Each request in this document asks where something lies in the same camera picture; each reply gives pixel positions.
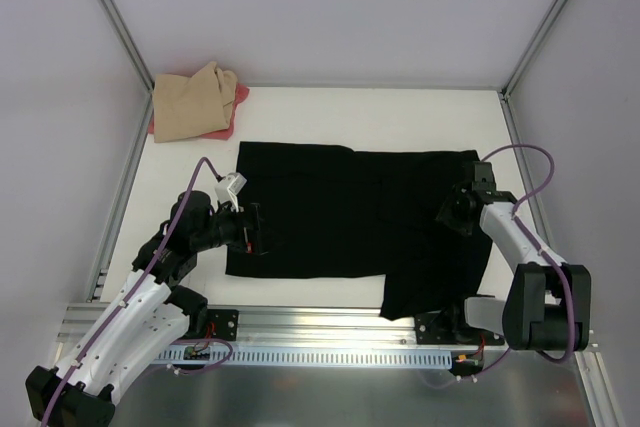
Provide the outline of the black t shirt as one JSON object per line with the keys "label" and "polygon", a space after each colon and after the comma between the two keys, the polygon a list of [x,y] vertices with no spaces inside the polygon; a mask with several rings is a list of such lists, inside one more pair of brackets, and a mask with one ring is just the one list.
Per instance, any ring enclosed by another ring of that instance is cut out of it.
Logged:
{"label": "black t shirt", "polygon": [[367,152],[344,146],[244,142],[243,206],[257,205],[266,251],[232,251],[229,275],[385,279],[380,314],[397,320],[475,295],[490,238],[437,221],[477,152]]}

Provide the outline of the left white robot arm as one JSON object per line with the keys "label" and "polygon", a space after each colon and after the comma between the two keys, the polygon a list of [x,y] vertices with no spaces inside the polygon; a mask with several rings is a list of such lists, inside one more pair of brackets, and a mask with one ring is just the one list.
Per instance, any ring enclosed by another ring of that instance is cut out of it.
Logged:
{"label": "left white robot arm", "polygon": [[204,192],[181,193],[82,339],[54,366],[37,366],[27,377],[33,417],[44,426],[109,425],[126,391],[163,350],[207,329],[207,299],[182,284],[199,253],[226,247],[260,255],[263,223],[257,203],[213,205]]}

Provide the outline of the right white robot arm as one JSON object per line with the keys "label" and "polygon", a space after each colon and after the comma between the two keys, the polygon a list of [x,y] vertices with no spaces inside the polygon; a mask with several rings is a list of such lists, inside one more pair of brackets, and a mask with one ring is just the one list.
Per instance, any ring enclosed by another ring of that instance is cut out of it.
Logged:
{"label": "right white robot arm", "polygon": [[472,296],[446,320],[448,335],[466,344],[482,330],[502,337],[515,351],[532,351],[561,363],[589,344],[591,275],[570,264],[517,215],[517,201],[497,188],[492,165],[465,165],[437,221],[469,237],[482,232],[513,272],[504,300]]}

